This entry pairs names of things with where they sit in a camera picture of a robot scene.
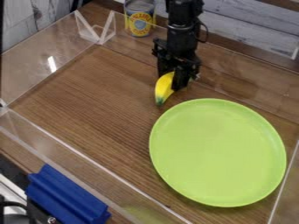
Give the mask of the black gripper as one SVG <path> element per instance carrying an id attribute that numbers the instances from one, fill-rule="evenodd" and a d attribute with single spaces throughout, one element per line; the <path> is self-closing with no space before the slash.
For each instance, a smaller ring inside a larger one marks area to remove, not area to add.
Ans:
<path id="1" fill-rule="evenodd" d="M 163 76 L 174 71 L 174 91 L 186 88 L 190 81 L 197 79 L 202 65 L 202 60 L 197 55 L 199 34 L 199 24 L 187 27 L 170 25 L 167 38 L 154 38 L 153 55 L 158 58 L 158 75 Z"/>

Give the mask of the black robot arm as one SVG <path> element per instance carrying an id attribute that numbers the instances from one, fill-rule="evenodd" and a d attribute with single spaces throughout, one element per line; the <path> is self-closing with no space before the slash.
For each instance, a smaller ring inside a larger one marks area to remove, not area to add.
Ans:
<path id="1" fill-rule="evenodd" d="M 167 39 L 154 38 L 153 55 L 158 58 L 158 74 L 174 72 L 171 88 L 186 88 L 201 72 L 202 59 L 197 54 L 203 26 L 203 0 L 166 0 L 169 12 Z"/>

